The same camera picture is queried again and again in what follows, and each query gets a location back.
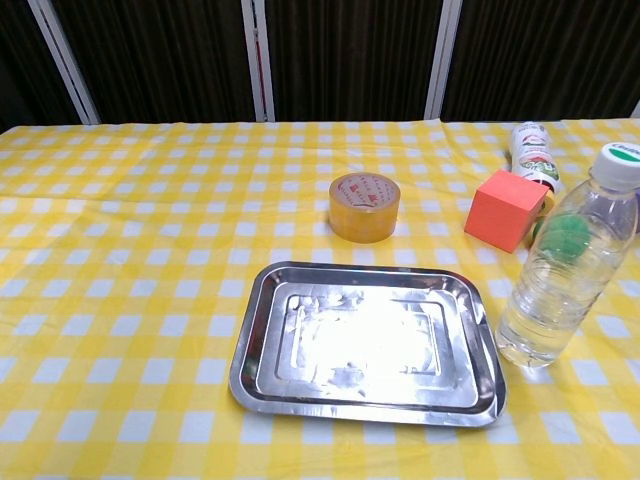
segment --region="tray rim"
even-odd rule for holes
[[[323,270],[346,270],[363,272],[382,272],[387,274],[416,274],[416,275],[446,275],[453,277],[463,283],[469,290],[474,305],[474,316],[478,326],[478,333],[483,343],[489,369],[493,373],[495,384],[495,395],[489,407],[478,413],[448,413],[433,410],[416,410],[391,408],[389,405],[332,405],[309,404],[304,402],[273,401],[262,400],[251,395],[242,384],[241,373],[246,362],[248,343],[253,328],[253,317],[257,309],[262,284],[265,279],[281,269],[286,268],[307,268]],[[344,420],[376,421],[389,423],[405,423],[434,426],[457,426],[457,427],[482,427],[493,423],[498,419],[506,405],[507,390],[506,382],[500,366],[498,351],[495,346],[491,329],[487,322],[486,311],[480,297],[480,293],[473,283],[466,277],[442,269],[415,268],[415,267],[389,267],[372,265],[347,265],[334,263],[314,263],[285,261],[273,263],[262,269],[256,276],[249,296],[247,309],[242,322],[242,327],[238,335],[238,342],[231,362],[229,371],[229,388],[236,401],[248,410],[265,414],[282,414],[306,417],[333,418]]]

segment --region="orange cube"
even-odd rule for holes
[[[531,228],[549,187],[503,170],[476,190],[464,231],[513,252]]]

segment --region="bottle cap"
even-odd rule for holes
[[[591,175],[603,187],[613,190],[640,187],[640,145],[607,143],[598,153]]]

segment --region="tape label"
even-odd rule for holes
[[[379,208],[396,200],[395,185],[377,175],[349,175],[336,185],[336,196],[355,208]]]

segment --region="clear tape roll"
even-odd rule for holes
[[[329,224],[345,240],[379,242],[396,227],[400,188],[376,173],[350,173],[329,187]]]
[[[544,196],[544,202],[542,202],[542,207],[538,212],[538,217],[544,217],[547,213],[551,211],[553,207],[556,205],[556,197],[551,190],[547,191],[547,194]]]

